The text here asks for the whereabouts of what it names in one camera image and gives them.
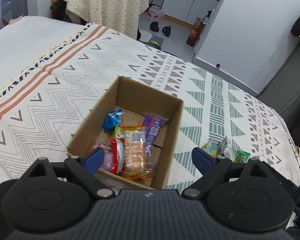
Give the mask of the left black slipper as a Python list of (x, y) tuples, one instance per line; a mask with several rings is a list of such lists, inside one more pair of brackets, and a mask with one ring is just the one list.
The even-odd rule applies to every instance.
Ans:
[(157, 33), (159, 31), (159, 23), (157, 21), (154, 21), (149, 25), (149, 28), (151, 31)]

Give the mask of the blue candy wrapper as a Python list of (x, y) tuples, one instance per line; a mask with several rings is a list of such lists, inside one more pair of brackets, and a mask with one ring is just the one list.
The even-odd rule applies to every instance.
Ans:
[(111, 112), (109, 112), (103, 122), (103, 131), (109, 132), (113, 130), (116, 126), (119, 126), (121, 124), (121, 115), (123, 115), (124, 112), (122, 109), (116, 109)]

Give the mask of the biscuit packet blue label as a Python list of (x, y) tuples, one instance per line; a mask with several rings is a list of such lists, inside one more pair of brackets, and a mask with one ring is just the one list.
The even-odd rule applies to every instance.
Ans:
[(217, 158), (219, 156), (219, 150), (220, 150), (220, 143), (209, 141), (207, 142), (202, 149), (210, 156)]

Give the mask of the purple snack packet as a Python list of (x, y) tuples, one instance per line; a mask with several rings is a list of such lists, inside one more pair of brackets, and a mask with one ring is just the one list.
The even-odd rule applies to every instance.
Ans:
[(152, 146), (163, 126), (168, 123), (168, 119), (152, 113), (146, 113), (142, 125), (145, 127), (145, 153), (152, 155)]

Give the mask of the orange cracker packet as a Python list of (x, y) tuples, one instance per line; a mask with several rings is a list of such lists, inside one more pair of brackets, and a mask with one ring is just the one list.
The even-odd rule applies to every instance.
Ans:
[(123, 178), (133, 181), (150, 181), (154, 169), (147, 163), (145, 126), (123, 126), (124, 168)]

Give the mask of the green snack packet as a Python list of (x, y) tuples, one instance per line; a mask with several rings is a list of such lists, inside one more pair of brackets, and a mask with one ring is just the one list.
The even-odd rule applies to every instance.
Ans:
[(247, 163), (247, 161), (250, 158), (250, 153), (245, 152), (245, 151), (237, 150), (236, 155), (237, 155), (237, 157), (236, 157), (236, 162), (237, 163)]

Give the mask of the patterned bed blanket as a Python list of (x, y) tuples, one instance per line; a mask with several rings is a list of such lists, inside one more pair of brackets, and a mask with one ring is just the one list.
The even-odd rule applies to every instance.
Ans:
[(224, 138), (300, 184), (296, 146), (272, 108), (215, 74), (96, 24), (28, 64), (0, 94), (0, 183), (19, 178), (38, 157), (63, 160), (80, 124), (120, 76), (184, 102), (166, 188), (196, 181), (191, 150)]

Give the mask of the pink snack packet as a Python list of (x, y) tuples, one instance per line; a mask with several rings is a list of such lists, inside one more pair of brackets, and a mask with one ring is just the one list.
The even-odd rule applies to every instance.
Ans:
[(104, 170), (111, 172), (113, 166), (113, 149), (111, 142), (109, 141), (109, 139), (96, 139), (91, 149), (94, 150), (98, 147), (102, 148), (102, 150), (104, 151), (104, 159), (101, 167)]

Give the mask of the round table dotted tablecloth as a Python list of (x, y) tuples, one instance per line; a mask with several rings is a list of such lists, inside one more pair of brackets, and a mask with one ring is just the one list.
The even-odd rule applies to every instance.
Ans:
[(63, 0), (66, 14), (75, 24), (97, 23), (137, 38), (139, 16), (149, 0)]

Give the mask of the blue green candy packet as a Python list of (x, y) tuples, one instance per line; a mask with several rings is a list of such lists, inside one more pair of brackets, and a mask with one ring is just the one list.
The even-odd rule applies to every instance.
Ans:
[(114, 138), (115, 139), (122, 138), (122, 132), (121, 132), (121, 128), (119, 127), (119, 125), (115, 126), (115, 128), (114, 128)]

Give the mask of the pack of water bottles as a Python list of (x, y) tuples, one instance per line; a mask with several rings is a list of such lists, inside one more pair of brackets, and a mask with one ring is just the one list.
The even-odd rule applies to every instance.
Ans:
[(148, 15), (154, 20), (162, 21), (165, 17), (165, 10), (163, 7), (152, 5), (148, 9)]

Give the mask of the white kitchen cabinet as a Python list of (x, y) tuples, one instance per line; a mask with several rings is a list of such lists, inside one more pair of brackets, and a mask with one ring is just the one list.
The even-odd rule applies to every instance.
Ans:
[(208, 11), (216, 10), (219, 0), (164, 0), (165, 15), (193, 25), (203, 19)]

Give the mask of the blue floor mat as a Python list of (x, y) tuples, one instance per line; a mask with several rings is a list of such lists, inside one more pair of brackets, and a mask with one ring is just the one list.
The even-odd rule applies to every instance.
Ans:
[(139, 41), (147, 46), (154, 47), (158, 50), (162, 49), (164, 39), (162, 37), (155, 36), (147, 31), (139, 30), (140, 38)]

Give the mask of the red white snack bar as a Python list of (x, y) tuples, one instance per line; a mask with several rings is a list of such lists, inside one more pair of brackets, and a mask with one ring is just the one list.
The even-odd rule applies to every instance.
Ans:
[(111, 172), (118, 174), (124, 170), (125, 153), (124, 153), (124, 139), (110, 139), (113, 150), (113, 164)]

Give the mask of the clear white cake packet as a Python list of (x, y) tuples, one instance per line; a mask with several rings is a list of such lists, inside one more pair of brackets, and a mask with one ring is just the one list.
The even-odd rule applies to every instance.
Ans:
[(233, 163), (237, 159), (237, 154), (232, 148), (231, 141), (228, 137), (225, 137), (219, 146), (219, 154), (230, 159)]

